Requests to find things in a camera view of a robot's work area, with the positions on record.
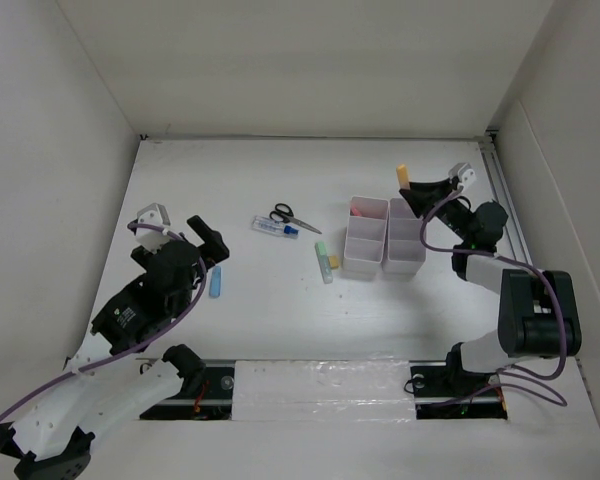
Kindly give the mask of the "orange highlighter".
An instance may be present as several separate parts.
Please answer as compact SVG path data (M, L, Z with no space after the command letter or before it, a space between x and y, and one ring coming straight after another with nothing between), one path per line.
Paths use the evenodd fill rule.
M409 190L411 188L409 171L404 164L396 167L396 176L401 190Z

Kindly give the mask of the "green highlighter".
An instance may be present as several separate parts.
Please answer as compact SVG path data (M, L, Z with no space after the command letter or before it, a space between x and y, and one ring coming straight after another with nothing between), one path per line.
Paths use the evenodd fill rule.
M331 284L333 282L333 273L327 254L326 246L322 241L315 243L315 252L320 267L321 276L325 284Z

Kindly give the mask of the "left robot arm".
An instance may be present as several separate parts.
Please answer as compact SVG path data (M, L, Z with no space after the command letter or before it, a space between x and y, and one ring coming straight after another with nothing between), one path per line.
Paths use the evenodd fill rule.
M95 316L60 376L0 414L0 454L16 459L17 478L76 479L94 447L120 424L175 395L205 394L206 365L184 344L169 347L126 385L116 377L124 360L144 352L193 310L210 270L229 257L221 234L200 216L187 224L201 244L146 213L129 223L138 243L131 257L143 274Z

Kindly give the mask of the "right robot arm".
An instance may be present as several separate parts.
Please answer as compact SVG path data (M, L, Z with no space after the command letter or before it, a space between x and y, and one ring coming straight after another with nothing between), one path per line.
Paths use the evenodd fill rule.
M499 298L495 330L454 345L437 383L449 405L509 388L564 407L566 399L549 384L582 345L572 278L500 254L497 244L509 216L496 201L471 206L464 192L472 181L472 169L465 169L437 182L399 183L400 195L421 221L421 244L441 252L426 238L429 223L440 220L459 239L445 251L453 272Z

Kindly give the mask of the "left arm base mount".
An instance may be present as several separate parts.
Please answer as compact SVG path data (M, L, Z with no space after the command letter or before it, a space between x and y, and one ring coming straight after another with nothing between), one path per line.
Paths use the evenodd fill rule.
M179 393L160 401L140 415L145 421L224 421L232 415L235 364L207 366L195 393Z

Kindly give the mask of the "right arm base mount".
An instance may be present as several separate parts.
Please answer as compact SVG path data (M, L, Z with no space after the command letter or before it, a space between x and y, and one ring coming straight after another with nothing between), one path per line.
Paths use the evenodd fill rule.
M413 397L417 420L507 420L500 388L490 386L489 374L451 374L442 365L410 368L403 390Z

